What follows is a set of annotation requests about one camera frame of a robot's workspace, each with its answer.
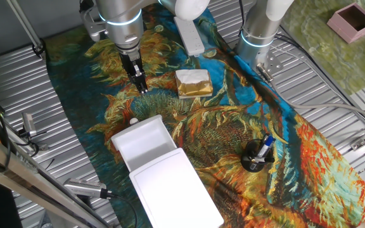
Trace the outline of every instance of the pink box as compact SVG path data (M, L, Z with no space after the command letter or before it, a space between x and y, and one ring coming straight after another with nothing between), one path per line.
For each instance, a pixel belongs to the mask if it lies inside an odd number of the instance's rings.
M353 3L336 11L328 25L350 44L365 35L365 10Z

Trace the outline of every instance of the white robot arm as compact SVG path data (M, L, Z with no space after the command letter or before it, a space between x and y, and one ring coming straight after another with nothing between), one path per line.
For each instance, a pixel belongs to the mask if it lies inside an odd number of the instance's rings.
M129 80L141 94L148 91L140 55L140 38L143 35L141 8L160 3L182 20L194 20L207 8L210 0L96 0L99 15L104 21L93 22L86 14L93 7L92 0L84 0L87 9L81 9L84 25L94 41L104 32L119 50L123 67Z

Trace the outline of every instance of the van gogh sunflower fabric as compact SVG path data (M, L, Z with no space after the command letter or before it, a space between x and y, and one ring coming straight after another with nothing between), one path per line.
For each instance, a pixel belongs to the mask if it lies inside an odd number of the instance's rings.
M137 208L138 227L151 224L110 138L131 118L158 114L196 168L225 220L223 228L355 227L365 221L365 182L234 55L209 11L195 21L206 49L198 58L186 55L165 8L155 4L143 16L141 54L149 87L144 96L129 83L110 40L95 43L79 27L46 41L49 76L65 113L99 179ZM207 69L213 96L178 99L179 69ZM240 156L248 141L265 133L277 139L275 162L247 172ZM112 206L122 227L132 227L130 208L121 201Z

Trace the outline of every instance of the open white container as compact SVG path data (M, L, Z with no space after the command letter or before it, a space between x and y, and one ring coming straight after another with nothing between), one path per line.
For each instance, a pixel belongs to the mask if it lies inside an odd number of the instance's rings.
M224 221L183 149L157 115L114 135L154 228L218 228Z

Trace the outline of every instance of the metal grating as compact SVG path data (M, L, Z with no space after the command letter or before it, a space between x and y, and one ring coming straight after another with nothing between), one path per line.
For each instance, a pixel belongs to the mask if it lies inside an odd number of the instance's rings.
M243 0L245 11L254 2L254 0ZM238 32L241 28L238 0L211 0L209 9L217 23L218 32L233 48L238 42ZM285 98L299 105L353 101L348 97L339 95L344 94L341 89L331 83L332 80L314 66L297 48L280 40L275 40L272 45L302 58L318 73L316 74L311 67L298 58L272 48L271 50L284 66L282 72L274 75L274 80ZM365 110L365 90L357 93L357 95L361 98L361 102L358 99L356 102L359 105L362 104L361 108ZM365 134L365 122L361 120L360 116L341 108L296 111L315 126L365 180L365 147L357 151L353 151L350 147L353 141Z
M40 151L35 160L47 167L54 159L48 172L60 182L70 177L99 181L50 83L45 62L31 47L0 56L0 105L14 129L22 128L22 112L29 112L37 130L47 131L33 138L49 146L49 151ZM14 197L23 227L37 227L44 209L19 194ZM107 222L117 222L108 200L95 199L92 206Z

